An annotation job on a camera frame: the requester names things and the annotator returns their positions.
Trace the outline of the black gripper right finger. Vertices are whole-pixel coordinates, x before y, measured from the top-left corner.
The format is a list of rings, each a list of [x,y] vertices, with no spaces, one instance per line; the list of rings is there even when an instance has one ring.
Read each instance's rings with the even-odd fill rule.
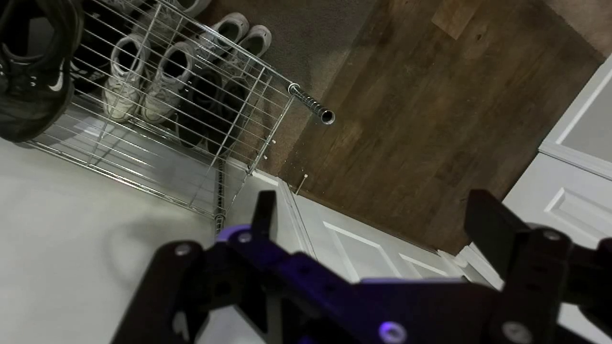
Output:
[[[551,225],[532,225],[488,189],[467,197],[465,233],[504,279],[500,327],[521,325],[530,344],[588,344],[559,323],[565,304],[612,336],[612,239],[576,243]]]

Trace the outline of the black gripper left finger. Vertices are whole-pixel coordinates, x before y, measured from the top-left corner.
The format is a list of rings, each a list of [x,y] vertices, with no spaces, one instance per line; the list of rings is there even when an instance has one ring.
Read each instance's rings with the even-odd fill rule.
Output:
[[[255,267],[238,252],[242,243],[270,239],[278,195],[261,191],[253,220],[222,231],[211,248],[196,241],[159,246],[134,290],[112,344],[196,344],[211,313],[234,307],[261,338],[268,332],[266,296]]]

